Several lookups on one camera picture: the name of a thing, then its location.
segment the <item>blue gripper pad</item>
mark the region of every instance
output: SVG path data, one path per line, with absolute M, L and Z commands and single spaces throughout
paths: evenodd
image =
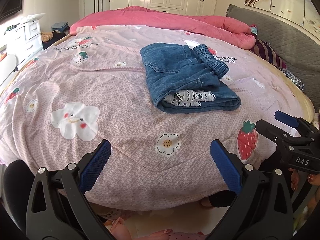
M 285 114 L 284 112 L 281 112 L 281 111 L 276 111 L 275 119 L 280 121 L 281 123 L 284 123 L 284 124 L 292 127 L 292 128 L 296 128 L 299 126 L 297 119 L 295 119 L 294 117 L 292 117 L 288 114 Z
M 237 168 L 233 165 L 232 161 L 225 153 L 227 150 L 223 149 L 219 142 L 220 141 L 218 140 L 212 141 L 210 146 L 210 155 L 216 163 L 218 170 L 221 173 L 221 176 L 223 177 L 229 190 L 235 192 L 236 195 L 239 195 L 242 189 L 241 176 Z
M 109 141 L 105 141 L 92 157 L 90 162 L 84 168 L 80 175 L 79 190 L 82 193 L 90 191 L 96 183 L 104 165 L 106 165 L 111 155 L 111 145 Z

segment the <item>white lace trim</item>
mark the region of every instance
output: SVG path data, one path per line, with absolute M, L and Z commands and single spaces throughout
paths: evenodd
M 214 101 L 216 96 L 211 91 L 180 90 L 165 96 L 164 101 L 174 106 L 201 106 L 201 102 Z

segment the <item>das logo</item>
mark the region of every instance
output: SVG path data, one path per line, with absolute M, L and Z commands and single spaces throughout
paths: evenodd
M 301 165 L 307 166 L 307 165 L 309 165 L 310 160 L 302 159 L 302 158 L 300 158 L 300 157 L 297 157 L 295 163 L 299 163 L 299 164 L 301 164 Z

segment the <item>wooden bed frame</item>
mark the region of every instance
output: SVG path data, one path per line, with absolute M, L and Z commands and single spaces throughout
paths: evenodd
M 55 42 L 54 44 L 52 44 L 50 47 L 53 46 L 57 46 L 60 43 L 66 41 L 67 39 L 69 39 L 71 37 L 70 34 L 68 34 L 67 36 L 63 37 L 61 40 Z M 273 65 L 271 65 L 270 63 L 268 63 L 267 61 L 263 60 L 262 58 L 258 57 L 257 55 L 249 52 L 248 50 L 246 51 L 246 53 L 248 54 L 249 57 L 256 57 L 256 59 L 260 62 L 261 65 L 264 65 L 265 67 L 267 67 L 274 75 L 280 77 L 284 83 L 289 87 L 289 89 L 291 90 L 292 94 L 297 98 L 302 111 L 303 111 L 303 118 L 305 120 L 307 120 L 308 122 L 312 122 L 314 119 L 314 115 L 315 115 L 315 109 L 313 107 L 313 104 L 311 102 L 311 100 L 303 93 L 301 92 L 291 81 L 290 79 L 288 79 L 284 73 L 282 73 L 280 70 L 278 70 L 277 68 L 275 68 Z M 2 95 L 2 93 L 11 85 L 11 83 L 16 79 L 16 77 L 20 74 L 21 71 L 24 70 L 24 68 L 26 67 L 27 64 L 25 64 L 15 75 L 15 77 L 12 79 L 12 81 L 10 82 L 9 85 L 6 86 L 6 88 L 1 92 L 0 96 Z

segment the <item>drawer handle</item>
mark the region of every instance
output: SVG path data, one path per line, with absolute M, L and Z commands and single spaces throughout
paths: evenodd
M 26 50 L 31 49 L 32 47 L 33 47 L 33 44 L 31 44 L 31 46 L 29 48 L 27 48 Z

